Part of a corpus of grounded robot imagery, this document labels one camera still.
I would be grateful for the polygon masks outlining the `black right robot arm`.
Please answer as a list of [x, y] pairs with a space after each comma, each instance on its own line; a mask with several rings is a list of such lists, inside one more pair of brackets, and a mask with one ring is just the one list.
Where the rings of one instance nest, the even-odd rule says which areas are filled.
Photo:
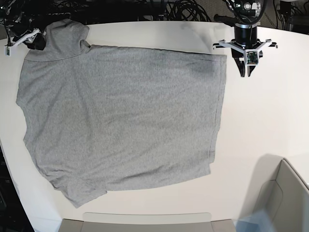
[[28, 49], [44, 50], [46, 39], [43, 29], [33, 25], [33, 20], [20, 13], [19, 16], [9, 16], [9, 10], [0, 10], [0, 23], [7, 34], [5, 54], [10, 56], [12, 50], [20, 44], [25, 44]]

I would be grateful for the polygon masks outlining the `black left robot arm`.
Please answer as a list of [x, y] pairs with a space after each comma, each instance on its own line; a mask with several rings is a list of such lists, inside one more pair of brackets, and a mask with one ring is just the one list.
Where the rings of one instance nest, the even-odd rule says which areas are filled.
[[228, 9], [234, 17], [214, 15], [214, 21], [234, 29], [234, 39], [230, 42], [220, 40], [213, 48], [231, 49], [240, 76], [250, 76], [263, 56], [262, 47], [266, 44], [257, 38], [257, 26], [266, 5], [259, 0], [226, 0]]

